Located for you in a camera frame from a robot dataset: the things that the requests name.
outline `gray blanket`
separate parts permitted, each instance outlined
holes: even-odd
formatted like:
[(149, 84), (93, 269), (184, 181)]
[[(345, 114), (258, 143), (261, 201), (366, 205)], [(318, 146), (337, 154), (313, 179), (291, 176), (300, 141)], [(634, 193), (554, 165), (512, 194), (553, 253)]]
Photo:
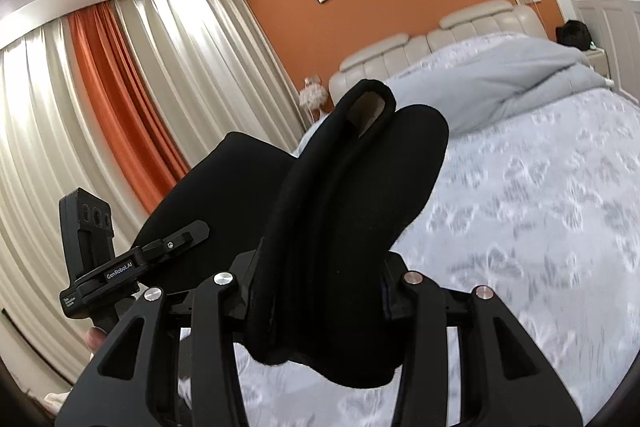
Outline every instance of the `gray blanket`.
[(507, 41), (447, 70), (417, 70), (385, 82), (398, 108), (439, 110), (459, 136), (571, 94), (606, 87), (584, 54), (543, 39)]

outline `black bag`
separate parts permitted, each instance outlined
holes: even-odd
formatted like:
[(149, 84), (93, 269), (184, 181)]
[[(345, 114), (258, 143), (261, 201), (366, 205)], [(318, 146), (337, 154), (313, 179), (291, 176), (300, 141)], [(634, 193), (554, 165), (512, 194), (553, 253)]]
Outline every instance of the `black bag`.
[(556, 41), (558, 44), (572, 46), (583, 52), (594, 46), (587, 25), (580, 21), (567, 21), (564, 26), (556, 28)]

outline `orange curtain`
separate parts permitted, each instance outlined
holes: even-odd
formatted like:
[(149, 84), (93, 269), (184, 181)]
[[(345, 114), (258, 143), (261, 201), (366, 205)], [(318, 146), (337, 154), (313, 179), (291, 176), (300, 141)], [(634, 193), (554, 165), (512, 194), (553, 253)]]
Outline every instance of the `orange curtain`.
[(68, 16), (82, 81), (116, 161), (151, 213), (189, 168), (164, 127), (111, 4)]

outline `bed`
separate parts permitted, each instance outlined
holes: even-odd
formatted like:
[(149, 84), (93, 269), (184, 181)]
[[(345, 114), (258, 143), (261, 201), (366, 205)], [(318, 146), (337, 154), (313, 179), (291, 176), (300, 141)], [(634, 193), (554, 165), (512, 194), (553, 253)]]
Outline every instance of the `bed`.
[[(469, 7), (426, 36), (396, 35), (351, 55), (329, 90), (337, 103), (361, 78), (404, 86), (418, 71), (428, 82), (436, 70), (462, 71), (459, 63), (526, 36), (546, 38), (528, 7), (504, 0)], [(496, 289), (558, 371), (585, 423), (640, 347), (640, 110), (594, 86), (456, 133), (429, 203), (394, 247), (410, 269), (441, 286)], [(449, 336), (453, 425), (460, 372), (454, 332)], [(351, 390), (303, 365), (258, 365), (241, 346), (236, 356), (252, 426), (391, 422), (399, 371), (384, 388)]]

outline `headboard cushion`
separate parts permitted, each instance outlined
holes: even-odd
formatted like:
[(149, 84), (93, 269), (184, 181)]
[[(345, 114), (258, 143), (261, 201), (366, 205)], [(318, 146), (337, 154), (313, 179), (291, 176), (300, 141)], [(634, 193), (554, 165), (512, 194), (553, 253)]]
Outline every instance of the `headboard cushion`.
[(529, 6), (492, 0), (443, 17), (440, 28), (412, 38), (405, 33), (376, 42), (345, 58), (340, 71), (329, 79), (334, 103), (363, 78), (386, 80), (432, 52), (455, 42), (495, 32), (518, 32), (546, 39), (545, 29)]

